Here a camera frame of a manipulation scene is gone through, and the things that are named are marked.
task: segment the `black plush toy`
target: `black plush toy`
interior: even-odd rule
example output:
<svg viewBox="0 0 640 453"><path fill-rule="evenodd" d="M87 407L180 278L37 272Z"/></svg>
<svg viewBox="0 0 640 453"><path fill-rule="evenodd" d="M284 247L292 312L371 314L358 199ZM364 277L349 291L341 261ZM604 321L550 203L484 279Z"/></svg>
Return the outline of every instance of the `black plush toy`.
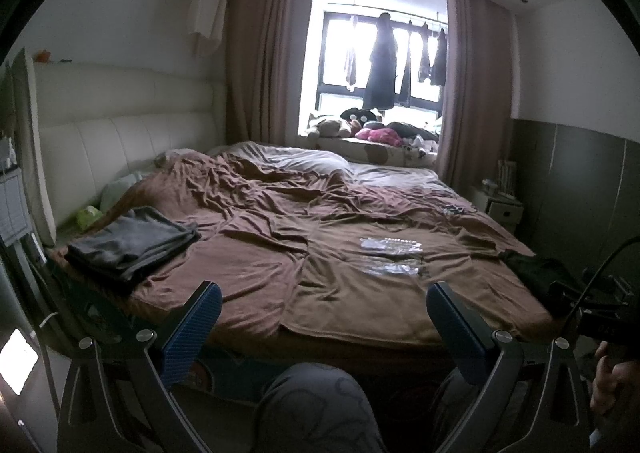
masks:
<svg viewBox="0 0 640 453"><path fill-rule="evenodd" d="M360 110L359 108L349 108L349 110L344 110L344 112L340 114L340 117L347 122L351 122L353 120L352 115L355 115L355 120L361 124L369 122L370 120L376 120L375 113L370 110Z"/></svg>

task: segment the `pink plush toy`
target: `pink plush toy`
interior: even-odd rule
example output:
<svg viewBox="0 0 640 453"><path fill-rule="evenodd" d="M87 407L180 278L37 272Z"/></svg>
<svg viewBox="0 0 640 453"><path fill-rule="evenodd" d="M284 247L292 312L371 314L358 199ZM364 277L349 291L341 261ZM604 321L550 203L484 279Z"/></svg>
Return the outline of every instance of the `pink plush toy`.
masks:
<svg viewBox="0 0 640 453"><path fill-rule="evenodd" d="M369 133L371 133L370 128L362 128L358 133L356 133L356 138L360 140L367 140L369 138Z"/></svg>
<svg viewBox="0 0 640 453"><path fill-rule="evenodd" d="M389 146L400 147L404 142L395 130L391 128L373 129L367 137L369 142L380 142Z"/></svg>

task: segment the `glowing light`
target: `glowing light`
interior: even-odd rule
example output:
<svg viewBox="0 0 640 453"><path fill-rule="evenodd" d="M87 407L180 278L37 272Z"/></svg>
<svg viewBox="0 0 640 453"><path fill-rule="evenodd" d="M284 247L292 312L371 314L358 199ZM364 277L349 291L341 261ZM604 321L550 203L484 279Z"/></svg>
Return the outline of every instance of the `glowing light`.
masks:
<svg viewBox="0 0 640 453"><path fill-rule="evenodd" d="M0 375L16 395L20 395L37 360L38 354L20 330L14 330L0 351Z"/></svg>

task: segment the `bed frame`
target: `bed frame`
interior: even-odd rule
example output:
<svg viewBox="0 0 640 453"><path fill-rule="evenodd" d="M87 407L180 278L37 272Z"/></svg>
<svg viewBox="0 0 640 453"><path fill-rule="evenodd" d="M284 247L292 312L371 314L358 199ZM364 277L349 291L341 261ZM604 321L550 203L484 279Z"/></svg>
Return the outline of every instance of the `bed frame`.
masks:
<svg viewBox="0 0 640 453"><path fill-rule="evenodd" d="M22 50L0 84L1 126L15 125L18 163L45 245L108 182L168 149L224 144L223 83L141 68L33 63Z"/></svg>

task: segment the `gray pants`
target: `gray pants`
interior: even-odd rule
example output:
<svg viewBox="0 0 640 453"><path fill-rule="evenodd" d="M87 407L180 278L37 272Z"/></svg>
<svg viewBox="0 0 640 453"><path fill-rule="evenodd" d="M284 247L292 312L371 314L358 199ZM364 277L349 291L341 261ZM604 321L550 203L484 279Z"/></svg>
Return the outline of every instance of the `gray pants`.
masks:
<svg viewBox="0 0 640 453"><path fill-rule="evenodd" d="M458 370L444 380L431 406L431 447L437 448L478 395ZM516 387L498 431L484 449L506 446L526 393ZM342 370L301 363L269 387L258 406L253 453L387 453L367 396Z"/></svg>

